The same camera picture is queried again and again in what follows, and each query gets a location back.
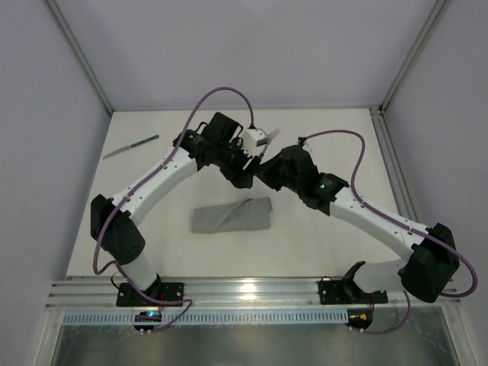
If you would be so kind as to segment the fork with green handle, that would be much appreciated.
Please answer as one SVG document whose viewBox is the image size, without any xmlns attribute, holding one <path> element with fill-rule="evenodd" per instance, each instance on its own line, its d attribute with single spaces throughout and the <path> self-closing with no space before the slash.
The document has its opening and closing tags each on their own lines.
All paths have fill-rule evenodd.
<svg viewBox="0 0 488 366">
<path fill-rule="evenodd" d="M 271 145 L 272 141 L 281 133 L 281 129 L 279 127 L 275 128 L 273 131 L 268 133 L 263 140 L 259 140 L 258 147 L 262 146 L 262 151 L 258 154 L 258 158 L 262 160 L 268 150 L 268 147 Z"/>
</svg>

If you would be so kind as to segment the grey cloth napkin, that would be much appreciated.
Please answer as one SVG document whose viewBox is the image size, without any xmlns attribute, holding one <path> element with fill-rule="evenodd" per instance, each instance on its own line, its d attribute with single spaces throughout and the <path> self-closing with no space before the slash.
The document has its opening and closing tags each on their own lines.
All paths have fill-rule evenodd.
<svg viewBox="0 0 488 366">
<path fill-rule="evenodd" d="M 199 207 L 191 215 L 191 232 L 216 234 L 268 230 L 271 228 L 272 211 L 270 197 Z"/>
</svg>

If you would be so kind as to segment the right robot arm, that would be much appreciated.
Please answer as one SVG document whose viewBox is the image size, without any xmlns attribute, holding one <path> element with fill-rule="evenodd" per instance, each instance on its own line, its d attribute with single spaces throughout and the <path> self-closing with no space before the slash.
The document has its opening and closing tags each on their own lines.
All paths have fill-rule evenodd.
<svg viewBox="0 0 488 366">
<path fill-rule="evenodd" d="M 350 268 L 348 276 L 365 293 L 406 290 L 433 303 L 459 268 L 449 228 L 440 223 L 427 227 L 377 205 L 367 209 L 346 180 L 320 172 L 299 145 L 282 149 L 255 175 L 269 188 L 293 191 L 307 207 L 350 223 L 397 254 L 393 261 L 357 262 Z"/>
</svg>

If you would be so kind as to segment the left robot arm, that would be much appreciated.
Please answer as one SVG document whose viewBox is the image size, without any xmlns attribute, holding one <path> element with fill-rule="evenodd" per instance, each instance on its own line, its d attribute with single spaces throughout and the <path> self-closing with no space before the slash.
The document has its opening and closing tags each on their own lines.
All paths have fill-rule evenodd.
<svg viewBox="0 0 488 366">
<path fill-rule="evenodd" d="M 146 241 L 138 226 L 173 188 L 206 166 L 216 166 L 236 188 L 252 187 L 268 138 L 263 130 L 244 128 L 220 112 L 197 130 L 185 127 L 151 170 L 123 191 L 111 197 L 100 194 L 91 201 L 90 234 L 96 241 L 93 272 L 106 271 L 98 267 L 98 256 L 105 251 L 142 301 L 180 305 L 163 293 L 161 278 L 144 253 Z"/>
</svg>

